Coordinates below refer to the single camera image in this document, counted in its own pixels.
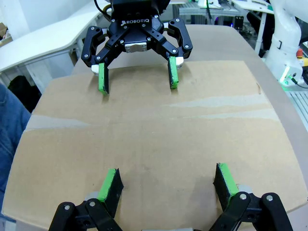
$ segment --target robotiq logo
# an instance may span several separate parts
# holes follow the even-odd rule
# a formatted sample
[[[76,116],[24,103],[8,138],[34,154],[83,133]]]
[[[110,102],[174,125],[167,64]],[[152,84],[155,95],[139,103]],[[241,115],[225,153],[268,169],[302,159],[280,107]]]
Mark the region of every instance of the robotiq logo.
[[[124,26],[125,24],[133,24],[133,23],[149,23],[150,19],[137,19],[137,20],[128,20],[128,21],[122,21],[121,26]]]

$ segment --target white desk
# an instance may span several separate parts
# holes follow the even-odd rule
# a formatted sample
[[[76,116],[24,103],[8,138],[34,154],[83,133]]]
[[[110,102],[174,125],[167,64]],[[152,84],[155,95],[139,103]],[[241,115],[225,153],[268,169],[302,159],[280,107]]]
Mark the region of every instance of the white desk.
[[[256,42],[256,47],[255,47],[255,52],[259,54],[261,43],[262,43],[262,36],[264,32],[265,21],[266,21],[266,15],[268,13],[274,14],[274,11],[268,9],[268,6],[270,4],[263,0],[247,0],[247,1],[232,0],[232,2],[245,10],[262,12],[261,23],[260,23],[258,38]]]
[[[108,2],[99,1],[100,7]],[[70,49],[77,43],[81,54],[83,43],[80,35],[90,26],[90,23],[100,14],[94,2],[90,2],[69,18],[31,32],[0,48],[0,72],[19,64],[49,55],[55,52]],[[41,92],[48,84],[46,76],[31,75]]]

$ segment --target brown cardboard surface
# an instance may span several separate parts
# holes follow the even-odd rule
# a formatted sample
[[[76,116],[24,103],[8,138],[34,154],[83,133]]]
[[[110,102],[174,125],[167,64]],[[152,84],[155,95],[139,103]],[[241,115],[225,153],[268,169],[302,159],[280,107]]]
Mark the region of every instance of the brown cardboard surface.
[[[3,213],[48,228],[59,203],[80,204],[118,167],[123,230],[207,230],[221,213],[216,162],[288,211],[306,203],[292,146],[244,62],[187,62],[179,79],[170,90],[165,65],[113,69],[109,96],[89,74],[52,81],[18,146]]]

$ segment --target green tape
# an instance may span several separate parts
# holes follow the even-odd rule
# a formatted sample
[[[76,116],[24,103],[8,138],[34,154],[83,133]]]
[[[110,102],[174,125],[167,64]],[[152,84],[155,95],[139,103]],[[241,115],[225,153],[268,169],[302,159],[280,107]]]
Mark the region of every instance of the green tape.
[[[169,71],[170,88],[171,89],[178,88],[179,78],[178,78],[178,70],[177,70],[177,63],[175,56],[170,56],[168,58],[168,71]]]
[[[98,90],[104,95],[109,93],[108,68],[105,63],[98,64]]]
[[[218,165],[223,175],[223,178],[226,182],[226,185],[227,185],[227,188],[230,194],[230,198],[229,198],[229,201],[230,201],[230,199],[239,192],[239,189],[237,188],[235,184],[233,176],[230,173],[230,170],[228,168],[228,165],[226,163],[219,163]]]
[[[98,193],[98,196],[97,196],[97,199],[99,201],[104,202],[106,200],[108,193],[109,193],[109,190],[110,190],[110,187],[111,187],[111,183],[112,183],[114,176],[116,174],[115,172],[116,172],[115,168],[108,170],[107,177],[105,178],[104,183],[101,187],[101,190],[100,190],[100,192]]]

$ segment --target screw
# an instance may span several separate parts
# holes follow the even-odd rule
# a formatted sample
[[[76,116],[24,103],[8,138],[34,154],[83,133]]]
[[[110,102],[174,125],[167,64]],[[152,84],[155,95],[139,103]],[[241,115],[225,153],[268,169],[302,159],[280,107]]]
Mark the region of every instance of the screw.
[[[240,195],[240,198],[241,198],[242,200],[246,200],[247,196],[246,196],[246,194],[241,194],[241,195]]]
[[[273,197],[272,197],[271,195],[268,195],[268,196],[266,197],[266,199],[267,199],[268,201],[272,201],[272,200],[273,200]]]

